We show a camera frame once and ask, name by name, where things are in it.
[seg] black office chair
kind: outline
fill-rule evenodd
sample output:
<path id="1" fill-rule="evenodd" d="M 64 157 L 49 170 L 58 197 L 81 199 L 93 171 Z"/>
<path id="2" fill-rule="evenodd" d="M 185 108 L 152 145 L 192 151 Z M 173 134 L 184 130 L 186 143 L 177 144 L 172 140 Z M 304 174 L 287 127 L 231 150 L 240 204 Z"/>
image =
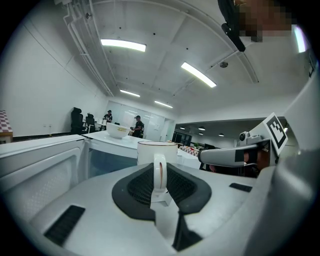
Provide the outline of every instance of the black office chair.
<path id="1" fill-rule="evenodd" d="M 86 127 L 84 127 L 83 118 L 84 116 L 81 114 L 82 110 L 80 108 L 73 108 L 73 111 L 71 112 L 71 134 L 84 134 L 86 133 L 84 130 Z"/>
<path id="2" fill-rule="evenodd" d="M 85 118 L 86 121 L 86 132 L 87 133 L 95 133 L 96 132 L 96 126 L 95 126 L 95 119 L 93 114 L 88 114 Z"/>

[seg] ceiling light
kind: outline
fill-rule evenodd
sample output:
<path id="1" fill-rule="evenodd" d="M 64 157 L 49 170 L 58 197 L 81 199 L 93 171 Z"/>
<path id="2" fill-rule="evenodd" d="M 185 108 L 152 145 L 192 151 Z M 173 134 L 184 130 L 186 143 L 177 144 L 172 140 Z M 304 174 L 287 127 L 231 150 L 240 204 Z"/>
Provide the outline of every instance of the ceiling light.
<path id="1" fill-rule="evenodd" d="M 161 103 L 161 102 L 159 102 L 159 101 L 154 101 L 155 103 L 157 103 L 157 104 L 160 104 L 160 105 L 163 105 L 163 106 L 166 106 L 166 107 L 168 107 L 168 108 L 170 108 L 170 109 L 172 109 L 173 108 L 173 106 L 169 106 L 169 105 L 167 105 L 167 104 L 163 104 L 163 103 Z"/>
<path id="2" fill-rule="evenodd" d="M 305 39 L 304 39 L 304 33 L 302 32 L 301 28 L 296 26 L 294 28 L 295 38 L 298 43 L 298 50 L 299 53 L 303 53 L 306 51 L 306 45 L 305 45 Z"/>
<path id="3" fill-rule="evenodd" d="M 205 82 L 208 86 L 211 88 L 217 86 L 214 82 L 212 82 L 208 77 L 206 77 L 204 74 L 202 74 L 199 70 L 195 69 L 193 66 L 190 66 L 188 63 L 183 63 L 181 68 L 185 69 L 186 71 L 190 72 L 203 82 Z"/>
<path id="4" fill-rule="evenodd" d="M 132 93 L 132 92 L 129 92 L 129 91 L 126 91 L 126 90 L 120 90 L 120 92 L 122 92 L 124 94 L 130 94 L 130 95 L 133 95 L 133 96 L 136 96 L 136 97 L 140 97 L 140 95 Z"/>
<path id="5" fill-rule="evenodd" d="M 101 44 L 103 46 L 118 46 L 123 48 L 129 48 L 133 50 L 138 50 L 141 52 L 146 51 L 146 45 L 140 44 L 136 42 L 129 42 L 129 41 L 123 41 L 123 40 L 112 40 L 112 39 L 101 39 Z"/>

